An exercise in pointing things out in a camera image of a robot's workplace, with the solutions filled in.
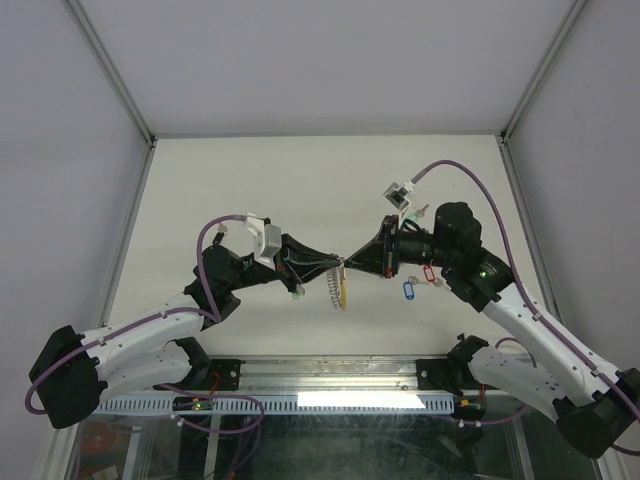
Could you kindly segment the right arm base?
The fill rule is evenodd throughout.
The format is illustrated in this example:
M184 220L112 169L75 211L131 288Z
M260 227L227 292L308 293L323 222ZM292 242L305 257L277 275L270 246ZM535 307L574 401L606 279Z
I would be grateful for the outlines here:
M477 336L458 336L458 343L442 358L415 361L417 388L420 391L442 390L462 396L466 390L479 390L481 383L471 374L469 365L481 348L489 343Z

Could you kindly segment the keyring with yellow handle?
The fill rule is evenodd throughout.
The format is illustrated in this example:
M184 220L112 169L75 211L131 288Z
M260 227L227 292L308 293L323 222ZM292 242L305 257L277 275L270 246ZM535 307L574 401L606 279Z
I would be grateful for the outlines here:
M332 306L336 310L345 311L348 307L345 259L339 258L339 265L326 273L327 287Z

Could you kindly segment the black tag key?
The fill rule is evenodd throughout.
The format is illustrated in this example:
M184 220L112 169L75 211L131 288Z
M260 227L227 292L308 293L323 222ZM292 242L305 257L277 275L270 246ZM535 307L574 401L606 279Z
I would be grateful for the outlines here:
M222 241L224 240L226 234L227 234L227 227L224 224L219 224L218 225L218 229L217 232L214 236L214 239L212 241L213 245L219 245L222 243Z

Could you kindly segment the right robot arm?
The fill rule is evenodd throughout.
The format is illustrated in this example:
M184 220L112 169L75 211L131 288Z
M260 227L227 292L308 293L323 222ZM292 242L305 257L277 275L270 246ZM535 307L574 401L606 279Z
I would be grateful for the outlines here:
M578 452L598 459L639 417L639 372L621 370L579 341L529 296L513 269L483 247L464 202L445 203L434 230L404 231L396 216L351 255L346 267L391 278L400 266L435 266L451 292L509 332L537 361L506 358L470 336L447 355L452 383L496 387L545 415Z

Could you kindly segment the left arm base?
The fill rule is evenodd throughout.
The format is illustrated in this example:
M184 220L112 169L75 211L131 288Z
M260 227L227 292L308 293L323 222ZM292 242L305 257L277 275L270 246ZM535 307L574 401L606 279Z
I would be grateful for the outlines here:
M162 381L185 391L235 392L239 389L240 359L212 358L195 337L170 341L166 347L177 347L187 357L187 371L178 380Z

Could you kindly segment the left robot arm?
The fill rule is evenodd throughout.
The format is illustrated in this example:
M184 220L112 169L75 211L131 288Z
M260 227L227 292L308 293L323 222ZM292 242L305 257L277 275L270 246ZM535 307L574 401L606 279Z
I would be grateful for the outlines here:
M184 290L156 310L120 325L77 332L70 325L54 331L28 377L29 398L55 429L71 427L97 407L122 394L170 384L194 389L206 383L209 360L197 335L216 325L213 314L228 318L239 306L235 291L281 283L288 292L338 267L336 254L307 247L285 234L272 267L253 255L239 256L215 235L203 254L202 269Z

